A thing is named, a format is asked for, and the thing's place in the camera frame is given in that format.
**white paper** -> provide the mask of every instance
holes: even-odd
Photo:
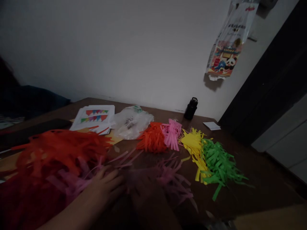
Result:
[[[203,122],[205,126],[207,126],[209,129],[214,129],[214,128],[220,128],[215,122]]]
[[[87,110],[108,110],[108,112],[106,114],[105,113],[96,114],[96,116],[107,115],[107,117],[103,121],[82,122],[81,119],[95,116],[95,114],[87,115],[86,114]],[[77,116],[74,120],[74,123],[72,124],[70,130],[75,131],[75,130],[80,130],[80,129],[83,129],[83,128],[99,126],[95,129],[91,130],[93,132],[99,133],[99,132],[101,132],[101,131],[103,131],[103,130],[105,130],[109,127],[109,129],[107,129],[106,131],[104,131],[103,133],[100,134],[100,135],[106,135],[110,132],[110,129],[111,129],[110,121],[113,118],[114,114],[115,114],[115,106],[114,105],[89,105],[89,106],[85,106],[85,107],[79,109],[78,114],[77,114]]]

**clear plastic bag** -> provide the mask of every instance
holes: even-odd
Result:
[[[153,119],[153,115],[143,111],[140,106],[130,106],[113,116],[112,129],[115,129],[115,136],[134,140],[147,129]]]

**stack of paper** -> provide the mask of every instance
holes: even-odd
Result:
[[[111,118],[115,114],[114,105],[89,105],[79,109],[70,130],[80,130],[83,128],[91,128],[92,132],[99,135],[106,135],[111,130]]]
[[[215,122],[203,122],[205,126],[207,126],[210,130],[220,130],[221,127],[218,126]]]

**table surface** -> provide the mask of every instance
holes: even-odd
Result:
[[[75,118],[80,108],[88,105],[115,105],[115,113],[120,112],[125,107],[131,106],[125,103],[86,98],[66,107],[9,127],[6,131],[21,130],[55,118],[70,120]],[[206,220],[208,219],[206,211],[211,212],[217,219],[232,219],[238,215],[303,203],[303,200],[295,191],[286,185],[282,174],[267,157],[251,148],[242,146],[226,131],[211,131],[203,125],[203,122],[215,121],[214,119],[194,116],[191,121],[188,121],[183,118],[182,113],[148,107],[142,107],[142,109],[154,115],[154,120],[156,122],[167,123],[169,118],[177,119],[178,122],[183,125],[184,129],[188,130],[190,127],[194,127],[197,130],[200,129],[207,135],[207,138],[214,138],[214,142],[221,142],[224,149],[235,156],[237,167],[249,178],[249,184],[255,186],[255,188],[249,188],[244,185],[229,183],[229,188],[222,188],[217,200],[214,202],[212,201],[212,196],[218,185],[204,185],[200,182],[196,182],[196,164],[193,163],[192,160],[185,161],[179,173],[192,183],[191,190],[194,194],[199,214],[197,215],[195,213],[195,209],[191,205],[191,202],[186,200],[175,209],[175,213],[182,223],[194,223],[198,220]],[[120,148],[121,152],[124,152],[133,149],[137,142],[137,140],[123,140],[117,143],[116,146]],[[163,157],[166,158],[172,152],[173,151],[166,153]],[[176,154],[180,159],[189,156],[189,153],[183,147],[181,147],[180,152]],[[140,168],[148,167],[150,162],[156,162],[157,157],[161,156],[144,153],[136,159],[135,164]]]

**pile of yellow paper strips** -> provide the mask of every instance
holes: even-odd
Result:
[[[199,181],[201,180],[201,183],[204,183],[205,185],[207,182],[203,181],[203,178],[207,177],[208,175],[204,172],[209,171],[204,156],[201,155],[202,150],[202,142],[201,140],[206,136],[204,133],[202,133],[200,130],[197,132],[196,129],[192,128],[190,133],[187,133],[183,129],[183,135],[184,137],[181,139],[181,142],[183,143],[185,149],[187,149],[190,153],[190,156],[182,159],[181,161],[189,160],[192,156],[193,162],[195,162],[198,166],[198,170],[195,176],[195,180]]]

